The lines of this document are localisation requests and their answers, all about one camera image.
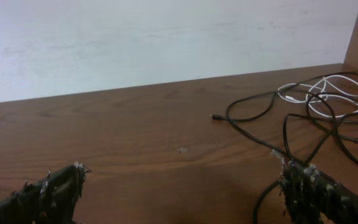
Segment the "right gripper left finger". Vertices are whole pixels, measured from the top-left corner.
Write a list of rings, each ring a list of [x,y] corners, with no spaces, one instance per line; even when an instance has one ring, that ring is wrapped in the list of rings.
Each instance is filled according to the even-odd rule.
[[[88,168],[75,162],[0,201],[0,223],[74,223]]]

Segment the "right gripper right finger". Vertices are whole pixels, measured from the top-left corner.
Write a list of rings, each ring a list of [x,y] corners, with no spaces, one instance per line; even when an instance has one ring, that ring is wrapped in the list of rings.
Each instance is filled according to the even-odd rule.
[[[314,164],[283,163],[279,184],[292,223],[322,223],[324,215],[333,223],[358,224],[358,195]]]

